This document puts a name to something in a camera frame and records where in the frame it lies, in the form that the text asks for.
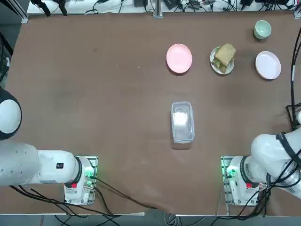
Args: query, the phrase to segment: robotic arm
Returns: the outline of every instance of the robotic arm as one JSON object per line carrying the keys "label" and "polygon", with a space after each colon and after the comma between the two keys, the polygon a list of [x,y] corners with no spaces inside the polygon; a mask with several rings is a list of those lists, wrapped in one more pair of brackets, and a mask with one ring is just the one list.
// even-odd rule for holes
{"label": "robotic arm", "polygon": [[64,183],[65,202],[94,203],[96,156],[74,156],[60,150],[37,150],[12,140],[20,128],[18,101],[0,87],[0,186]]}
{"label": "robotic arm", "polygon": [[[301,128],[287,134],[261,134],[256,137],[251,145],[252,155],[235,156],[227,168],[234,204],[245,205],[260,189],[260,184],[267,183],[267,175],[274,182],[300,150]],[[297,157],[281,177],[286,179],[279,183],[283,186],[281,189],[298,198],[301,198],[300,169],[301,159]],[[256,205],[257,197],[254,196],[248,205]]]}

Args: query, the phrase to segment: small cup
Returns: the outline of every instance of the small cup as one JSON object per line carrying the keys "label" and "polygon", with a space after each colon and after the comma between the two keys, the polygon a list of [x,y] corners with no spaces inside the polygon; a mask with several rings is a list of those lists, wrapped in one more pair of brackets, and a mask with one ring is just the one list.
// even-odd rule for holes
{"label": "small cup", "polygon": [[259,20],[254,27],[254,35],[258,39],[265,39],[269,37],[272,32],[271,25],[265,20]]}

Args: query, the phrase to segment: white robotic arm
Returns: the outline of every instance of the white robotic arm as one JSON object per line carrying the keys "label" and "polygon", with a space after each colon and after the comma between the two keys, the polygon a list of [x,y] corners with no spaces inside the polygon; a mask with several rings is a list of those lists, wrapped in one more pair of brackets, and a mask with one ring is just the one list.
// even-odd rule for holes
{"label": "white robotic arm", "polygon": [[0,186],[64,183],[66,202],[94,203],[97,157],[37,150],[11,140],[0,141],[0,150]]}
{"label": "white robotic arm", "polygon": [[[229,185],[235,205],[245,205],[259,190],[259,184],[267,183],[267,175],[274,182],[283,172],[290,160],[301,150],[301,128],[287,134],[261,134],[251,145],[250,156],[235,156],[227,168]],[[294,161],[281,178],[289,176],[280,185],[287,192],[301,198],[300,164]],[[256,204],[257,196],[248,205]]]}

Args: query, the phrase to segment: brown table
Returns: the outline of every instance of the brown table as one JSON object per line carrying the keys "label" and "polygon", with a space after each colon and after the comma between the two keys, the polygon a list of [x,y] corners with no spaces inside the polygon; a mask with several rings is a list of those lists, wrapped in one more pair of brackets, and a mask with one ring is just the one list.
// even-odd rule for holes
{"label": "brown table", "polygon": [[[259,19],[272,26],[262,42],[253,37]],[[285,105],[299,27],[292,12],[33,17],[22,25],[9,71],[7,90],[24,114],[14,139],[38,149],[98,155],[99,177],[133,198],[171,213],[214,215],[222,188],[220,157],[250,154],[257,135],[289,130]],[[209,55],[226,42],[237,54],[233,72],[221,77]],[[187,45],[193,55],[184,76],[166,66],[174,43]],[[281,61],[275,81],[255,71],[254,59],[263,50]],[[300,79],[295,81],[298,100]],[[184,150],[171,139],[174,101],[189,101],[194,110],[195,138]],[[61,185],[36,187],[63,200]],[[103,193],[115,213],[144,210]],[[0,194],[1,213],[60,212],[8,187]],[[274,189],[268,214],[301,216],[300,205]],[[101,201],[91,208],[103,210]],[[218,214],[226,214],[224,196]]]}

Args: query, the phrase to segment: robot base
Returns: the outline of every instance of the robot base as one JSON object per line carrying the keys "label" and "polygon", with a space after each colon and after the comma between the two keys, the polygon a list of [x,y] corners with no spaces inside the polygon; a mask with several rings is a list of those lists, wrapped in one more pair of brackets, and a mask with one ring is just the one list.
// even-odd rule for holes
{"label": "robot base", "polygon": [[[240,162],[242,156],[235,156],[226,170],[226,178],[231,188],[234,205],[245,206],[248,200],[259,191],[259,185],[246,183],[241,176]],[[257,204],[258,193],[248,202],[248,206]]]}
{"label": "robot base", "polygon": [[[241,177],[240,162],[242,156],[222,156],[222,176],[223,187],[226,200],[227,213],[230,215],[229,204],[245,206],[247,201],[254,193],[259,190],[259,187],[249,187]],[[254,206],[257,203],[258,194],[248,203],[248,206]]]}
{"label": "robot base", "polygon": [[97,156],[78,156],[82,164],[82,173],[77,184],[71,187],[64,185],[65,202],[74,205],[90,205],[95,202],[96,179],[98,157]]}

